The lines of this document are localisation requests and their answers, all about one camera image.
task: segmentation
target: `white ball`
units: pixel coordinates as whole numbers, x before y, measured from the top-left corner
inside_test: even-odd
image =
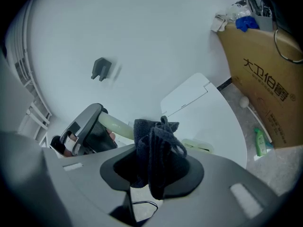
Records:
[[[248,107],[249,104],[250,104],[250,100],[248,99],[248,97],[244,96],[240,99],[241,108],[246,108]]]

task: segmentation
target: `plastic bag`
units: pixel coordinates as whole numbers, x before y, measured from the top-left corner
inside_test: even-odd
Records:
[[[242,6],[238,3],[232,4],[229,8],[226,9],[226,16],[229,22],[235,22],[241,17],[250,16],[250,10],[247,5]]]

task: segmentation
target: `cardboard box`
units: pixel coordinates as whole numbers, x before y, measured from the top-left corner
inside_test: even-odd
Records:
[[[275,148],[303,144],[303,64],[283,59],[274,42],[274,31],[242,32],[230,23],[218,32],[232,82],[255,107]],[[283,30],[277,33],[282,55],[298,61],[302,51]]]

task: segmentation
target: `white panel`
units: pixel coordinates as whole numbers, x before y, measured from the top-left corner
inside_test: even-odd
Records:
[[[201,73],[192,75],[161,101],[162,114],[170,116],[207,93],[204,88],[207,83],[209,80]]]
[[[170,122],[180,122],[175,136],[209,143],[215,155],[246,168],[246,143],[235,114],[213,84],[205,88],[206,94],[168,117]]]

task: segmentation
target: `black cable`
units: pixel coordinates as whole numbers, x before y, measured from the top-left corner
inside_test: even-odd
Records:
[[[154,213],[153,213],[152,215],[154,215],[155,212],[157,212],[157,210],[158,210],[158,205],[157,205],[156,203],[152,202],[152,201],[132,202],[132,204],[134,204],[134,205],[135,205],[135,204],[141,204],[141,203],[149,203],[149,204],[151,204],[151,205],[153,205],[153,206],[156,207],[156,210],[154,211]]]
[[[275,45],[276,45],[276,50],[278,51],[279,55],[280,55],[283,59],[285,59],[285,60],[287,60],[287,61],[289,61],[289,62],[291,62],[291,63],[297,64],[297,65],[303,64],[303,60],[293,61],[293,60],[291,60],[291,59],[289,59],[289,58],[287,58],[286,56],[284,56],[284,55],[281,54],[281,52],[280,52],[280,50],[279,50],[279,48],[278,48],[278,45],[276,44],[276,34],[277,34],[277,32],[278,32],[278,29],[276,29],[275,34],[274,34],[274,41],[275,41]]]

